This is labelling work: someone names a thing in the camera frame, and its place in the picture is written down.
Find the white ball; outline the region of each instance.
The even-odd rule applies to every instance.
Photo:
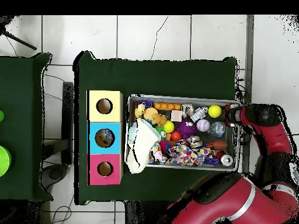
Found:
[[[207,120],[199,120],[196,124],[199,131],[207,131],[210,128],[210,123]]]

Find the yellow toy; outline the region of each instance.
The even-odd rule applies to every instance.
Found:
[[[145,104],[139,104],[135,109],[136,118],[141,118],[141,116],[145,113]]]
[[[152,116],[155,113],[158,113],[158,111],[156,109],[154,109],[153,107],[149,107],[149,108],[145,109],[143,117],[144,117],[145,120],[151,120],[151,121],[153,121]]]
[[[157,110],[180,110],[180,104],[155,103],[154,106]]]
[[[166,133],[171,133],[171,132],[173,132],[174,129],[175,129],[175,125],[174,125],[174,123],[171,122],[171,121],[169,121],[169,120],[166,121],[166,123],[163,125],[163,127],[164,127],[164,131],[165,131]]]
[[[221,107],[218,105],[212,105],[208,108],[208,114],[212,118],[217,118],[221,115]]]
[[[167,117],[165,115],[158,113],[154,113],[152,118],[152,125],[157,124],[159,127],[163,126],[167,121]]]

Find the green bowl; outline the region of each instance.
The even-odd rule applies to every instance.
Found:
[[[0,177],[4,175],[11,165],[11,154],[7,149],[0,146]]]

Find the yellow ball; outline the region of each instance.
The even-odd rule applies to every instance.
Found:
[[[163,125],[163,127],[166,133],[171,133],[175,129],[174,123],[171,122],[170,120],[167,120],[166,123]]]
[[[212,105],[208,108],[208,114],[212,118],[217,118],[221,115],[221,107],[218,105]]]

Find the yellow cube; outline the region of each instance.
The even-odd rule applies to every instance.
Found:
[[[90,122],[123,122],[123,94],[119,91],[88,90]]]

